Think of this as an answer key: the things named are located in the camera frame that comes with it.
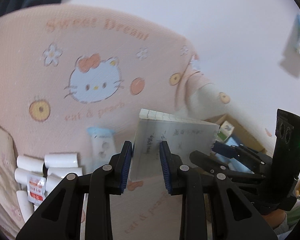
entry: white cylindrical tube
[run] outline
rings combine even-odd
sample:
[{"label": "white cylindrical tube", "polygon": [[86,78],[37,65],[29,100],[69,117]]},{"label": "white cylindrical tube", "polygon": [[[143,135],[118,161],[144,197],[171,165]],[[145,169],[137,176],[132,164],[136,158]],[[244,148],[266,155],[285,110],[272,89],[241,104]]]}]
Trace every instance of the white cylindrical tube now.
[{"label": "white cylindrical tube", "polygon": [[32,171],[42,174],[44,160],[31,158],[28,156],[18,156],[17,167],[26,171]]},{"label": "white cylindrical tube", "polygon": [[27,197],[28,197],[28,192],[23,190],[17,191],[17,199],[18,199],[19,207],[25,222],[27,222],[27,220],[34,213],[34,206],[31,202],[28,201]]},{"label": "white cylindrical tube", "polygon": [[44,156],[47,168],[73,168],[78,167],[77,153],[50,153]]},{"label": "white cylindrical tube", "polygon": [[20,168],[16,168],[15,172],[14,172],[14,178],[16,180],[16,182],[23,184],[23,185],[27,185],[28,181],[27,181],[27,177],[28,175],[36,175],[38,176],[38,174],[34,174],[33,172],[30,171],[26,171]]},{"label": "white cylindrical tube", "polygon": [[69,173],[75,173],[78,176],[82,176],[82,168],[49,168],[48,169],[48,176],[54,175],[59,178],[64,178]]},{"label": "white cylindrical tube", "polygon": [[60,177],[50,175],[47,177],[46,191],[51,192],[62,181]]}]

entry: metal pivot screw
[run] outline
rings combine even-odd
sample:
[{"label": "metal pivot screw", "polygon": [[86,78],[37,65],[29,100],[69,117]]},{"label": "metal pivot screw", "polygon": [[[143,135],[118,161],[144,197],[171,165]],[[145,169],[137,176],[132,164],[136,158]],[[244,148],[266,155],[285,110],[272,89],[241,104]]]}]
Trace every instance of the metal pivot screw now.
[{"label": "metal pivot screw", "polygon": [[75,174],[74,173],[70,173],[67,175],[67,180],[73,180],[75,179]]},{"label": "metal pivot screw", "polygon": [[111,166],[110,164],[106,164],[106,165],[103,165],[102,169],[103,169],[104,171],[109,171],[109,170],[112,169],[112,166]]},{"label": "metal pivot screw", "polygon": [[183,165],[180,166],[180,170],[182,170],[182,171],[189,171],[189,166],[183,164]]},{"label": "metal pivot screw", "polygon": [[217,178],[221,179],[221,180],[224,180],[226,178],[226,176],[223,173],[218,173]]}]

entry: hello kitty print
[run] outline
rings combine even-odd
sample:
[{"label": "hello kitty print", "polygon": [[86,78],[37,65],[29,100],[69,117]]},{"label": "hello kitty print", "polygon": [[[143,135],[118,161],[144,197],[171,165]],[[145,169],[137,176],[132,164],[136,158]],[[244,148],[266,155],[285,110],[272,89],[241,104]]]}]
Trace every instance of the hello kitty print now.
[{"label": "hello kitty print", "polygon": [[97,103],[112,96],[119,88],[120,69],[119,59],[111,57],[101,60],[98,53],[91,57],[79,57],[75,63],[75,70],[71,73],[69,85],[65,88],[74,100],[86,104]]}]

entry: cardboard box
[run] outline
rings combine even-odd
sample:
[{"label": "cardboard box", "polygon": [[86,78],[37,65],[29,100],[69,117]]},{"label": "cardboard box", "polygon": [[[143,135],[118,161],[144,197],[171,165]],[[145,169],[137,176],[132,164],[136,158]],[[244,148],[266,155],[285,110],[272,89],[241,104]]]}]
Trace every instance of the cardboard box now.
[{"label": "cardboard box", "polygon": [[242,144],[258,152],[266,153],[266,149],[261,145],[261,143],[259,143],[236,119],[229,114],[215,116],[205,121],[216,123],[218,125],[222,125],[224,121],[228,121],[234,126],[233,134],[239,138]]}]

